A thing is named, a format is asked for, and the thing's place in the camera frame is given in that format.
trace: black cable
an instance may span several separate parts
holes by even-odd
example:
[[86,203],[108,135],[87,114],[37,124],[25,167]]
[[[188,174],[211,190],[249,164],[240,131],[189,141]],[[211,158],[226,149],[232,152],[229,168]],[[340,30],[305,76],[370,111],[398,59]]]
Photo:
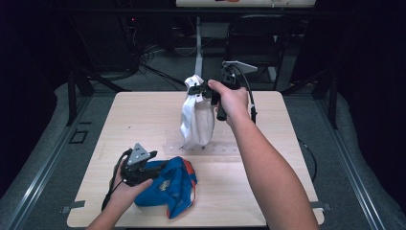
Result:
[[311,182],[314,182],[314,180],[316,179],[316,175],[317,175],[317,160],[316,160],[316,157],[314,156],[314,154],[310,150],[310,148],[307,146],[307,144],[305,144],[305,142],[303,142],[299,138],[297,138],[297,139],[298,139],[299,143],[301,143],[307,149],[307,151],[310,153],[311,158],[313,159],[313,162],[314,162],[314,174],[311,177]]
[[239,73],[243,76],[245,84],[247,85],[247,90],[248,94],[250,96],[250,101],[251,101],[251,120],[255,123],[257,121],[257,111],[255,109],[255,103],[254,103],[254,96],[253,96],[253,91],[251,90],[250,84],[248,83],[247,78],[245,77],[244,73],[234,64],[231,64],[232,67],[236,68]]
[[[68,20],[68,23],[74,29],[75,33],[78,35],[79,39],[81,40],[83,46],[85,47],[85,49],[86,49],[86,51],[88,53],[88,55],[91,56],[96,62],[98,62],[101,65],[101,68],[103,68],[104,70],[106,70],[108,72],[113,72],[113,71],[111,71],[110,68],[105,67],[104,63],[102,63],[102,61],[98,59],[97,55],[93,52],[92,47],[86,42],[86,39],[83,37],[83,35],[79,31],[77,23],[74,22],[74,19],[69,17],[67,20]],[[108,79],[110,81],[123,80],[123,79],[129,78],[133,74],[137,73],[137,70],[138,70],[138,66],[132,66],[129,70],[125,71],[123,74],[121,74],[119,76],[110,77],[110,78],[109,77],[104,77],[104,78]]]
[[108,192],[105,195],[104,201],[102,202],[102,205],[101,205],[101,210],[102,211],[104,210],[104,208],[107,205],[108,201],[110,201],[111,195],[114,193],[114,191],[116,191],[116,189],[119,187],[119,185],[122,184],[123,181],[124,181],[124,179],[122,179],[122,181],[116,187],[114,187],[114,181],[116,181],[116,175],[117,175],[117,171],[119,170],[120,163],[122,163],[123,158],[125,156],[128,156],[131,152],[132,152],[132,149],[129,149],[129,150],[123,152],[122,156],[120,156],[119,161],[117,162],[116,166],[114,167],[113,177],[111,178],[110,186],[108,188]]
[[[174,77],[172,77],[172,76],[170,76],[170,75],[168,75],[168,74],[166,74],[166,73],[163,73],[163,72],[161,72],[161,71],[159,71],[159,70],[156,70],[156,69],[154,69],[154,68],[152,68],[152,67],[150,67],[150,66],[148,66],[148,65],[146,65],[146,64],[144,64],[144,63],[140,63],[140,65],[142,65],[143,67],[145,67],[149,72],[154,73],[154,74],[156,74],[156,75],[162,77],[162,78],[165,79],[165,80],[171,80],[171,81],[174,81],[174,82],[176,82],[176,83],[178,83],[178,84],[180,84],[180,85],[186,87],[185,83],[182,82],[181,80],[178,80],[178,79],[176,79],[176,78],[174,78]],[[173,87],[175,87],[177,90],[181,91],[179,88],[177,88],[177,87],[174,86],[173,84],[171,84],[171,85],[172,85]]]

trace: wire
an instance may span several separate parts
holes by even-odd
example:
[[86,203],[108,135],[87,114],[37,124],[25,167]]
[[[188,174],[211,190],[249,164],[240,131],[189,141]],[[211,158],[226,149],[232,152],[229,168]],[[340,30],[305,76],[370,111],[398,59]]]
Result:
[[[89,56],[91,56],[93,58],[93,60],[95,60],[98,64],[101,65],[101,68],[105,69],[108,72],[113,72],[111,71],[110,68],[106,67],[104,65],[104,63],[102,63],[102,61],[100,59],[98,59],[97,55],[94,53],[93,49],[91,48],[91,46],[87,43],[86,39],[83,37],[83,35],[81,34],[81,32],[79,31],[79,28],[77,26],[77,23],[74,22],[73,18],[69,18],[68,19],[69,24],[72,26],[72,28],[74,29],[74,31],[77,33],[77,35],[79,36],[79,39],[81,40],[83,46],[85,47],[87,53]],[[137,67],[132,67],[130,70],[126,71],[125,73],[123,73],[122,75],[116,76],[116,77],[112,77],[112,78],[106,78],[109,79],[110,81],[116,81],[116,80],[122,80],[122,79],[126,79],[128,77],[130,77],[131,75],[135,74],[137,72]]]
[[316,179],[316,175],[317,175],[317,160],[316,157],[314,156],[313,152],[310,150],[310,148],[307,146],[307,144],[305,144],[305,142],[303,142],[301,139],[297,138],[299,143],[301,143],[306,149],[307,151],[310,153],[311,158],[313,159],[314,162],[314,174],[311,177],[311,182],[314,183],[314,180]]
[[251,120],[255,123],[256,122],[256,116],[257,116],[257,111],[255,109],[255,103],[254,103],[254,96],[253,96],[253,92],[251,90],[250,84],[248,83],[247,78],[245,77],[244,73],[234,64],[231,64],[232,67],[234,67],[235,69],[237,69],[239,71],[239,73],[243,76],[245,84],[247,85],[247,89],[248,89],[248,94],[250,96],[250,101],[251,101]]
[[166,73],[163,73],[163,72],[161,72],[159,70],[156,70],[156,69],[154,69],[154,68],[152,68],[152,67],[150,67],[150,66],[148,66],[148,65],[146,65],[146,64],[144,64],[142,62],[140,63],[140,65],[144,66],[146,68],[146,70],[148,70],[149,72],[151,72],[153,74],[156,74],[156,75],[160,76],[161,78],[163,78],[167,83],[172,85],[178,91],[181,91],[181,90],[178,87],[176,87],[175,85],[173,85],[172,83],[170,83],[168,80],[174,81],[174,82],[186,87],[185,83],[183,83],[181,80],[178,80],[178,79],[176,79],[176,78],[174,78],[174,77],[172,77],[172,76],[170,76],[170,75],[168,75]]
[[129,149],[129,150],[123,152],[122,156],[120,156],[119,161],[117,162],[116,166],[114,167],[113,177],[111,178],[108,192],[105,195],[104,201],[102,202],[101,210],[103,210],[105,208],[105,206],[107,205],[108,201],[110,201],[110,197],[114,193],[114,191],[116,191],[116,189],[124,182],[124,179],[123,179],[116,187],[114,187],[114,182],[116,181],[116,175],[117,175],[117,171],[119,170],[120,163],[122,163],[123,158],[125,156],[128,156],[131,152],[132,152],[132,149]]
[[191,23],[191,26],[192,26],[192,29],[193,29],[194,33],[196,34],[196,29],[194,28],[194,24],[192,23],[191,18],[188,17],[188,20],[189,20],[189,23]]
[[[182,49],[192,49],[192,50],[189,53],[184,54],[184,53],[179,51],[179,50],[182,50]],[[177,47],[175,47],[174,50],[176,51],[176,54],[186,57],[186,56],[192,55],[194,53],[194,51],[196,51],[196,49],[197,49],[197,46],[194,46],[194,47],[191,47],[191,48],[188,48],[188,47],[177,48]]]

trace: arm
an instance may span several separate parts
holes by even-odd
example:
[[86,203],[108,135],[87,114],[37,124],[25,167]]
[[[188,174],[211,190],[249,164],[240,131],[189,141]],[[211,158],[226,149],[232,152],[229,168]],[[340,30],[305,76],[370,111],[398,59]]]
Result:
[[318,229],[305,189],[290,165],[268,142],[248,114],[245,88],[230,90],[218,81],[227,124],[237,145],[253,194],[271,229]]
[[124,183],[120,183],[122,178],[120,173],[121,165],[117,170],[116,180],[114,181],[114,186],[120,184],[119,187],[117,187],[117,189],[111,195],[110,201],[108,201],[104,210],[90,223],[86,229],[113,229],[114,225],[116,225],[122,214],[134,202],[134,198],[152,184],[152,179],[149,179],[137,186],[130,187]]

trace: gray floor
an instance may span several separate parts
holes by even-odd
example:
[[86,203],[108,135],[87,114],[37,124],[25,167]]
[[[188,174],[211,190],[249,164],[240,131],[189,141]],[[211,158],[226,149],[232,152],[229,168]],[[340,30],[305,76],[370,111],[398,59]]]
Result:
[[[279,90],[288,87],[295,52],[297,49],[293,46],[287,53]],[[207,48],[203,77],[207,79],[219,75],[220,63],[217,50]],[[194,56],[157,52],[147,64],[179,80],[194,72]],[[141,69],[130,78],[114,82],[133,91],[177,90],[160,77],[143,73]],[[83,98],[79,95],[79,116],[71,127],[65,126],[68,121],[67,86],[62,85],[56,90],[58,103],[52,121],[26,165],[0,200],[1,229],[70,229],[66,225],[68,214],[61,214],[61,207],[75,200],[114,100],[110,89],[98,82],[93,84],[96,89],[94,97]],[[339,128],[331,129],[326,120],[326,103],[313,101],[309,94],[311,89],[312,85],[309,85],[293,95],[285,96],[284,100],[298,138],[307,144],[316,158],[316,193],[320,200],[332,207],[332,210],[325,211],[326,220],[321,228],[406,229],[405,216],[382,189],[357,147],[346,101],[339,97]],[[88,132],[85,141],[82,144],[69,144],[76,128]],[[309,173],[313,175],[316,164],[304,146],[302,150]],[[350,166],[343,154],[350,158]]]

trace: black handle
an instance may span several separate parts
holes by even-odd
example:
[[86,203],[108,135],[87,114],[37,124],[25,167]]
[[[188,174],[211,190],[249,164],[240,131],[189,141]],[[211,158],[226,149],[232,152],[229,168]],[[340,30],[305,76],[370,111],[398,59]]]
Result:
[[221,122],[227,121],[227,113],[224,111],[224,108],[221,105],[221,100],[218,102],[217,120]]

